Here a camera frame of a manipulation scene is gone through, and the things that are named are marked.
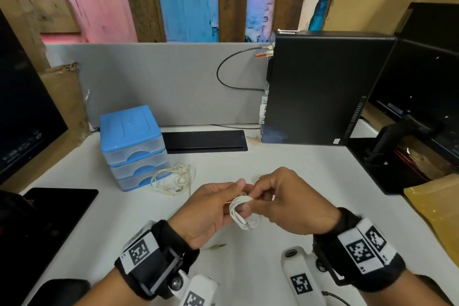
hand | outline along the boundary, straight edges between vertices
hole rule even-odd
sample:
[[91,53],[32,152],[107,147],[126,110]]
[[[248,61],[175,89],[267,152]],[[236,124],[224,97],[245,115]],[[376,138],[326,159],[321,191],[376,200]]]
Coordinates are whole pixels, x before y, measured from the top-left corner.
[[[169,225],[192,249],[199,249],[215,232],[233,223],[229,205],[225,203],[242,191],[248,193],[252,189],[253,185],[246,184],[244,179],[235,183],[205,184],[168,220]],[[247,209],[242,209],[239,214],[243,218],[250,216]]]
[[266,216],[293,234],[325,234],[341,218],[341,212],[334,205],[285,167],[262,175],[249,196],[254,200],[244,204],[245,214]]

coiled white cable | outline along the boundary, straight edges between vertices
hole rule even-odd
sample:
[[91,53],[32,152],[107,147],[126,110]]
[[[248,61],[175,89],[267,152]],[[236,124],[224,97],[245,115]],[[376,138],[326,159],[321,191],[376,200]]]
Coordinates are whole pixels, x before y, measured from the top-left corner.
[[[157,180],[157,176],[160,173],[175,173],[177,176],[174,179],[174,185],[169,186],[165,185],[163,181]],[[174,167],[171,168],[164,168],[163,170],[159,170],[152,176],[150,181],[150,185],[160,193],[164,195],[179,195],[188,188],[188,196],[191,196],[191,182],[195,178],[196,169],[190,164],[183,164],[179,162]]]
[[240,204],[252,201],[253,198],[250,196],[238,196],[229,205],[229,215],[233,220],[238,224],[238,226],[243,230],[252,230],[258,225],[258,222],[261,219],[261,215],[253,213],[247,219],[244,219],[238,212],[236,212],[236,207]]

yellow plastic packaging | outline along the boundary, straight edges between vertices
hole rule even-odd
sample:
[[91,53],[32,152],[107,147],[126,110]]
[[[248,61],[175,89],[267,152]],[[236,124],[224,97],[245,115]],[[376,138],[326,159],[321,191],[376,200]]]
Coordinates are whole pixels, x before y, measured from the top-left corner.
[[445,251],[459,267],[459,175],[451,174],[404,190],[428,220]]

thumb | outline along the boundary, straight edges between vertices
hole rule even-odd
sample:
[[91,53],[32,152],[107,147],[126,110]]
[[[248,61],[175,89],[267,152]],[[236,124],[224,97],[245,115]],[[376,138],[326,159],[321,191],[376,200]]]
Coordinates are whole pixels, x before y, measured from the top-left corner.
[[246,205],[250,207],[252,213],[261,214],[271,219],[272,215],[272,201],[263,201],[261,199],[254,199],[253,201],[247,202]]
[[232,201],[240,195],[242,189],[246,186],[246,181],[244,179],[239,179],[234,184],[231,184],[226,189],[220,191],[220,197],[223,202]]

forearm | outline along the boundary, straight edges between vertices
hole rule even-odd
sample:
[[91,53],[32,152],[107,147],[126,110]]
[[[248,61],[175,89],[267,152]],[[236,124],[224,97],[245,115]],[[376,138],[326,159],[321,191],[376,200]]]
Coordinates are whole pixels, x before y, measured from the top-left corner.
[[391,286],[376,293],[361,293],[368,306],[448,306],[437,294],[406,270]]
[[149,302],[138,297],[114,268],[74,306],[146,306]]

